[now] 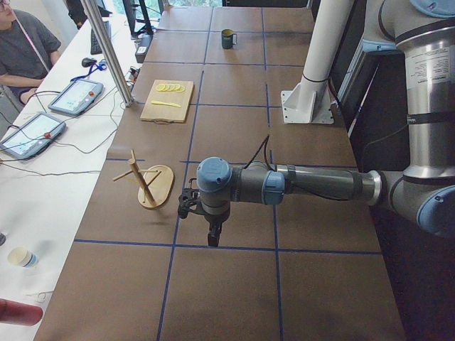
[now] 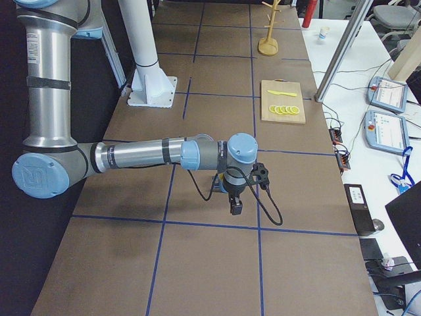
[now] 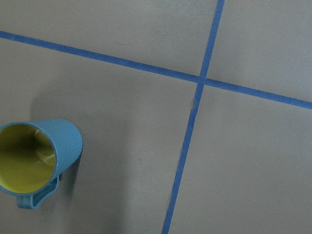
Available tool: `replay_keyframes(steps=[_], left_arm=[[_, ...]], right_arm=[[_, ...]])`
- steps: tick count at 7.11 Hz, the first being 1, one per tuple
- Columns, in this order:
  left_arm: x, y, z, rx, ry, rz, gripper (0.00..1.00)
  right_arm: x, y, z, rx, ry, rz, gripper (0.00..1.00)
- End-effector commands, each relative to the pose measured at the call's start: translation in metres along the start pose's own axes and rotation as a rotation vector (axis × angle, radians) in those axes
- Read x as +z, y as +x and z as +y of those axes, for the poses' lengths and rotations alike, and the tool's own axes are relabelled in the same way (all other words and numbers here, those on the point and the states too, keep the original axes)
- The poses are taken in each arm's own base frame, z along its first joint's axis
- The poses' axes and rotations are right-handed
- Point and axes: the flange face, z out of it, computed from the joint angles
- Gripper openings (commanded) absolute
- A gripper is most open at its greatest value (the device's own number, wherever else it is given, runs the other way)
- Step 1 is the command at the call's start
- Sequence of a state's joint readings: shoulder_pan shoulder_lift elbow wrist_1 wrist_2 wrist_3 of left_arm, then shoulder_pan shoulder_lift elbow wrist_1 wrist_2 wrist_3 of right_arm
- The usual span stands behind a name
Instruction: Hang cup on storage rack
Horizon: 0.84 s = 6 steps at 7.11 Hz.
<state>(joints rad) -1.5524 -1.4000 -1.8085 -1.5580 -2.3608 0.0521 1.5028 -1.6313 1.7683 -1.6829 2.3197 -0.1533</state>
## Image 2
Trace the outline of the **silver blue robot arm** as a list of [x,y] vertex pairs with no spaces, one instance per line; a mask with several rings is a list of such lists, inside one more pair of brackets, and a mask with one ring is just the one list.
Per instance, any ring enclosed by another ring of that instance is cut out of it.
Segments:
[[214,170],[230,212],[242,211],[240,195],[251,185],[257,141],[238,133],[228,141],[206,134],[107,145],[79,144],[70,131],[70,40],[105,40],[113,46],[100,1],[17,1],[26,27],[30,134],[12,166],[15,184],[34,198],[53,198],[73,184],[110,169],[179,164],[188,171]]

